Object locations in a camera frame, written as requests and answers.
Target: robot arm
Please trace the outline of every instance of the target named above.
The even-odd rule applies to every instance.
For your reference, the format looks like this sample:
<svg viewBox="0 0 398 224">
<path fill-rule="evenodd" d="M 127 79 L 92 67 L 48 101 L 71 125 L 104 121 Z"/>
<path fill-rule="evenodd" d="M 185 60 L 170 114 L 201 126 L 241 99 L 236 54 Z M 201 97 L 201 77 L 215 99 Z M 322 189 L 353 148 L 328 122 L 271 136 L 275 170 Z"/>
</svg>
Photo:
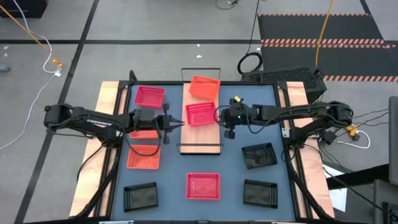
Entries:
<svg viewBox="0 0 398 224">
<path fill-rule="evenodd" d="M 287 119 L 315 118 L 315 120 L 302 128 L 291 127 L 284 137 L 289 138 L 291 146 L 303 147 L 309 136 L 325 131 L 330 127 L 345 128 L 352 123 L 353 111 L 337 101 L 329 103 L 316 102 L 312 105 L 291 106 L 279 108 L 268 105 L 253 105 L 249 107 L 241 101 L 230 99 L 229 108 L 223 109 L 219 123 L 229 130 L 225 131 L 225 137 L 234 139 L 236 125 L 257 125 L 264 127 L 276 124 Z"/>
<path fill-rule="evenodd" d="M 120 133 L 130 133 L 140 130 L 165 131 L 164 143 L 167 144 L 167 133 L 182 126 L 182 122 L 167 115 L 168 105 L 164 106 L 163 115 L 155 117 L 154 110 L 134 110 L 128 114 L 110 115 L 82 107 L 70 105 L 52 105 L 45 107 L 44 126 L 56 131 L 72 129 L 84 135 L 96 136 L 104 146 L 117 147 L 123 136 Z"/>
</svg>

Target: black mesh basket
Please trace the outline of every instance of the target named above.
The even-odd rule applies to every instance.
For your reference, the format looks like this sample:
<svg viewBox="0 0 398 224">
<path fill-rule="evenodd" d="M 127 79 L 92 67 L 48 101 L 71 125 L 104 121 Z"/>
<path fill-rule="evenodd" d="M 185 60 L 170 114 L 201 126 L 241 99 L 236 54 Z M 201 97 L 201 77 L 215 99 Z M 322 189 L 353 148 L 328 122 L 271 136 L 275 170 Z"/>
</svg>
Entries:
<svg viewBox="0 0 398 224">
<path fill-rule="evenodd" d="M 157 206 L 156 182 L 124 188 L 124 212 Z"/>
<path fill-rule="evenodd" d="M 277 164 L 271 143 L 246 146 L 242 148 L 244 163 L 248 169 Z"/>
<path fill-rule="evenodd" d="M 278 208 L 278 185 L 257 180 L 244 180 L 243 203 Z"/>
</svg>

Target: red plastic bin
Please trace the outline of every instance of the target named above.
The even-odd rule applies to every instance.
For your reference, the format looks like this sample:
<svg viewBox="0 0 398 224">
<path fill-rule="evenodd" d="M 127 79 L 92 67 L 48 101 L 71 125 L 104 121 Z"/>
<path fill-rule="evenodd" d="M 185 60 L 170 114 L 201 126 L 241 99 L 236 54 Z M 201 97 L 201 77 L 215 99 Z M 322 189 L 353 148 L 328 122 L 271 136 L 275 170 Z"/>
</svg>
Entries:
<svg viewBox="0 0 398 224">
<path fill-rule="evenodd" d="M 159 138 L 155 130 L 150 131 L 132 131 L 130 132 L 132 139 L 157 139 Z"/>
<path fill-rule="evenodd" d="M 214 112 L 216 106 L 213 102 L 196 103 L 185 106 L 187 110 L 187 121 L 190 126 L 202 126 L 215 123 Z"/>
<path fill-rule="evenodd" d="M 131 147 L 141 154 L 152 154 L 156 151 L 157 146 L 131 145 Z M 127 159 L 128 169 L 158 169 L 160 161 L 160 150 L 153 156 L 140 156 L 133 150 L 129 150 Z"/>
<path fill-rule="evenodd" d="M 207 100 L 214 100 L 218 95 L 220 80 L 194 75 L 189 92 L 192 96 Z"/>
<path fill-rule="evenodd" d="M 217 173 L 188 173 L 187 199 L 219 200 L 220 175 Z"/>
<path fill-rule="evenodd" d="M 164 91 L 164 88 L 139 86 L 134 102 L 139 106 L 161 108 L 163 103 Z"/>
</svg>

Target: red warning stripe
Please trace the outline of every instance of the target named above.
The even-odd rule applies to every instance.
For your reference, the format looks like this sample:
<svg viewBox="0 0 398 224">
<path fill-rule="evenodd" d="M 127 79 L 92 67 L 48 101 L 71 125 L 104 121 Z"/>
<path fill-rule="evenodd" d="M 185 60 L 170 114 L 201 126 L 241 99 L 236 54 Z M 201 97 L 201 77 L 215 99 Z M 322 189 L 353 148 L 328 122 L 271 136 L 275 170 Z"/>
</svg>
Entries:
<svg viewBox="0 0 398 224">
<path fill-rule="evenodd" d="M 264 39 L 263 44 L 317 44 L 318 39 Z M 322 44 L 384 44 L 381 39 L 322 39 Z"/>
<path fill-rule="evenodd" d="M 363 77 L 363 76 L 347 76 L 347 75 L 325 75 L 323 81 L 346 81 L 346 82 L 398 82 L 398 77 L 396 76 L 386 76 L 386 77 Z"/>
<path fill-rule="evenodd" d="M 316 44 L 263 44 L 262 47 L 299 47 L 299 48 L 315 48 Z M 321 48 L 356 48 L 356 49 L 389 49 L 395 48 L 396 45 L 384 45 L 384 44 L 321 44 Z"/>
<path fill-rule="evenodd" d="M 293 14 L 293 13 L 282 13 L 282 14 L 258 14 L 258 16 L 325 16 L 326 14 Z M 353 14 L 353 13 L 336 13 L 330 14 L 331 16 L 369 16 L 369 14 Z"/>
</svg>

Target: gray floor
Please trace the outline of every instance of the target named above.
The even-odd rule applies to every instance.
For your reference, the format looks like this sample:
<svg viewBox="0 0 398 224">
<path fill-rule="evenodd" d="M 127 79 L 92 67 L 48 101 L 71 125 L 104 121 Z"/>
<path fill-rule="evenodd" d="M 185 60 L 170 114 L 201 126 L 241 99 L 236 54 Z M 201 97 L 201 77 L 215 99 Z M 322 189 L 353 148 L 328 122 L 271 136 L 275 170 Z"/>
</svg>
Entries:
<svg viewBox="0 0 398 224">
<path fill-rule="evenodd" d="M 30 28 L 49 39 L 79 39 L 93 0 L 49 0 L 42 19 L 29 19 Z M 367 0 L 386 40 L 398 40 L 395 0 Z M 326 13 L 328 1 L 266 0 L 259 13 Z M 234 9 L 221 11 L 214 0 L 100 0 L 88 39 L 249 39 L 254 0 L 242 0 Z M 359 0 L 336 0 L 333 13 L 364 13 Z M 256 25 L 254 38 L 259 38 Z M 0 18 L 0 39 L 30 39 L 9 19 Z M 251 51 L 259 46 L 253 45 Z M 60 78 L 52 80 L 36 105 L 25 135 L 0 151 L 0 217 L 12 223 L 27 187 L 45 136 L 42 125 L 45 105 L 58 100 L 76 45 L 55 45 L 65 64 Z M 76 68 L 67 103 L 94 109 L 105 80 L 124 80 L 133 69 L 140 80 L 180 80 L 182 67 L 219 67 L 222 80 L 239 80 L 238 60 L 247 45 L 85 45 Z M 0 63 L 12 72 L 0 74 L 0 145 L 22 130 L 27 111 L 39 88 L 50 78 L 42 71 L 47 52 L 38 45 L 0 45 Z M 255 59 L 245 63 L 249 70 Z M 200 73 L 212 77 L 215 73 Z M 192 73 L 184 73 L 189 79 Z M 327 82 L 324 101 L 339 100 L 356 114 L 387 108 L 387 98 L 398 95 L 396 83 Z M 387 162 L 387 126 L 363 127 L 371 137 L 369 149 L 341 144 L 328 146 L 344 166 L 363 169 Z M 76 172 L 86 140 L 55 136 L 34 192 L 25 222 L 67 218 L 75 191 Z M 358 144 L 366 144 L 364 138 Z"/>
</svg>

